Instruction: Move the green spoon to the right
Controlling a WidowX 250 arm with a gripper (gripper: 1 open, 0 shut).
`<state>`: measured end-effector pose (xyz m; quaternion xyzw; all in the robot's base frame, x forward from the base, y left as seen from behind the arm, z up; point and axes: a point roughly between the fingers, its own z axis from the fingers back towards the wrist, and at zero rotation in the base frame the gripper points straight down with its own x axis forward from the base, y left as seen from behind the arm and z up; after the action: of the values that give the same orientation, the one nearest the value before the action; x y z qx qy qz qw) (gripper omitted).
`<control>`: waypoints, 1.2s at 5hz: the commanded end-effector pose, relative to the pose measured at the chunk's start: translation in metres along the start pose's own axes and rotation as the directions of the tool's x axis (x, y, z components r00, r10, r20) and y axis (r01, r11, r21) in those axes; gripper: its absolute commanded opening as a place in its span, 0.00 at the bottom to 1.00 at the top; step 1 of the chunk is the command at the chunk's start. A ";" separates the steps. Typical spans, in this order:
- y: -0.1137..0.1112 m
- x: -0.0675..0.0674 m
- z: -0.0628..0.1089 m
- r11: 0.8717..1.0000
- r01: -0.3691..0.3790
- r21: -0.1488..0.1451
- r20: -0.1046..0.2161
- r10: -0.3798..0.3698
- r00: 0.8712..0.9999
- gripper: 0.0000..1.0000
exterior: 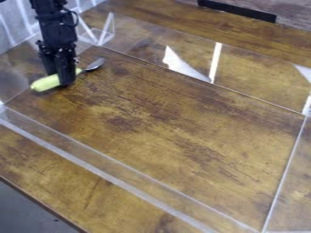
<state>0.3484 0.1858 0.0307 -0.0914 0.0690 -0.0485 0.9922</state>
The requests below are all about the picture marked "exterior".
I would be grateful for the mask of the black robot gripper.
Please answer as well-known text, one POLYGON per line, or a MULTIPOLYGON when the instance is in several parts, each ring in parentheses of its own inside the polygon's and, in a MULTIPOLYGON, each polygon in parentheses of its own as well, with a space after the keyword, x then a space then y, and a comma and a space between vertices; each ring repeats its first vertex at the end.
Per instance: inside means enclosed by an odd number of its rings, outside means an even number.
POLYGON ((48 46, 42 40, 37 40, 36 45, 46 74, 57 73, 61 86, 70 85, 74 81, 76 44, 48 46))

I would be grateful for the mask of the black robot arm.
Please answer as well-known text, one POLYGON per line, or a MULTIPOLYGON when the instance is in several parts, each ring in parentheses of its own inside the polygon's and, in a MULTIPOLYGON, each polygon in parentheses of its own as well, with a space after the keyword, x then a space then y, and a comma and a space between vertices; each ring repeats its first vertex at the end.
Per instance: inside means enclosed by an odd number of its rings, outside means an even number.
POLYGON ((77 13, 65 7, 66 0, 29 0, 29 2, 42 37, 36 41, 38 57, 46 74, 57 75, 61 86, 68 86, 76 77, 77 13))

